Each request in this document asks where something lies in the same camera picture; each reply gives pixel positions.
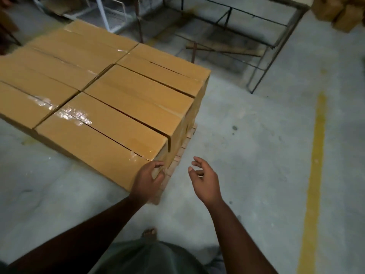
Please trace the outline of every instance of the person's right arm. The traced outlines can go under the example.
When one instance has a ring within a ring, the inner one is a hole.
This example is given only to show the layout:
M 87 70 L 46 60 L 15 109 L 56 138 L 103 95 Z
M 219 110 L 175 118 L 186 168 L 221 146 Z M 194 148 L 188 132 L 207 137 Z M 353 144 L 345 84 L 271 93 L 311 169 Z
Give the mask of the person's right arm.
M 192 165 L 203 170 L 194 170 L 189 167 L 189 176 L 196 195 L 207 207 L 212 217 L 227 273 L 277 274 L 240 221 L 223 201 L 218 175 L 203 159 L 194 157 L 194 160 Z

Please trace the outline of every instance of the gray floor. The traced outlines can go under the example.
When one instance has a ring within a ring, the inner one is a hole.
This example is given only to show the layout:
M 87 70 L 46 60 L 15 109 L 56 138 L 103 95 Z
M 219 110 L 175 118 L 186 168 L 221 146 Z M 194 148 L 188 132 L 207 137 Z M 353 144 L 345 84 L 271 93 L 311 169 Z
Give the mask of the gray floor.
M 281 9 L 282 15 L 288 13 Z M 21 23 L 24 11 L 32 22 Z M 210 27 L 195 20 L 176 24 L 178 17 L 168 13 L 157 15 L 156 22 L 175 22 L 171 30 L 192 36 L 210 33 Z M 58 25 L 29 4 L 13 8 L 11 14 L 25 38 Z M 163 32 L 151 39 L 158 28 L 149 23 L 144 28 L 150 45 L 184 58 L 190 55 L 179 38 Z M 133 37 L 137 32 L 124 34 Z M 323 91 L 327 121 L 317 272 L 363 273 L 364 41 L 363 27 L 344 34 L 308 12 L 254 95 L 244 88 L 249 71 L 244 64 L 198 52 L 196 62 L 212 69 L 196 119 L 198 129 L 160 205 L 144 206 L 116 240 L 135 239 L 146 227 L 156 226 L 161 240 L 209 261 L 217 238 L 187 173 L 192 157 L 201 156 L 218 173 L 223 198 L 277 271 L 294 273 L 302 245 L 315 104 Z M 116 184 L 3 121 L 0 176 L 0 259 L 7 263 L 126 196 Z

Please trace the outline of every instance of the hand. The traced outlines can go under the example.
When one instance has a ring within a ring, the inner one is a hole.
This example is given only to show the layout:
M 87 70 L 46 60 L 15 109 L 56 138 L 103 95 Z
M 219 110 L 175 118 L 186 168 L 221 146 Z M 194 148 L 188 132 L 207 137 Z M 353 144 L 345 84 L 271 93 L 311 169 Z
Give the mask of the hand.
M 191 164 L 203 170 L 194 170 L 190 166 L 188 168 L 189 176 L 193 183 L 196 196 L 209 209 L 209 207 L 222 201 L 218 175 L 202 158 L 194 157 L 194 160 Z
M 156 179 L 152 179 L 152 171 L 163 165 L 163 161 L 150 161 L 141 167 L 134 180 L 131 193 L 129 194 L 131 200 L 144 205 L 149 199 L 157 194 L 157 191 L 165 178 L 165 173 L 160 171 Z

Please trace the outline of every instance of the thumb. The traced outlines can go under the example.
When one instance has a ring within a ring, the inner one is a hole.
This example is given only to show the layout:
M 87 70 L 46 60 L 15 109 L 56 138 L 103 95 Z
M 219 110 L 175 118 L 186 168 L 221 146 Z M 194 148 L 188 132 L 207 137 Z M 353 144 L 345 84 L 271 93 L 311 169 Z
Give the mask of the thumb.
M 200 178 L 198 177 L 198 174 L 195 172 L 194 168 L 192 168 L 191 166 L 189 166 L 188 172 L 189 172 L 190 179 L 193 183 L 200 180 Z
M 157 177 L 153 180 L 153 183 L 158 184 L 160 186 L 164 179 L 165 179 L 165 172 L 161 170 L 158 173 Z

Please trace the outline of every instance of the forearm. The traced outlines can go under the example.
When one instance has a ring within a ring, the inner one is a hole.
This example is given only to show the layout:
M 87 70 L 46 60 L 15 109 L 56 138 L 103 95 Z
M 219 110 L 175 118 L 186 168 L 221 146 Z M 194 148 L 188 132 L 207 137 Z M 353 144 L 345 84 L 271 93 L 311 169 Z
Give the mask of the forearm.
M 228 274 L 277 273 L 222 199 L 207 208 Z
M 9 265 L 26 273 L 87 273 L 143 204 L 125 198 Z

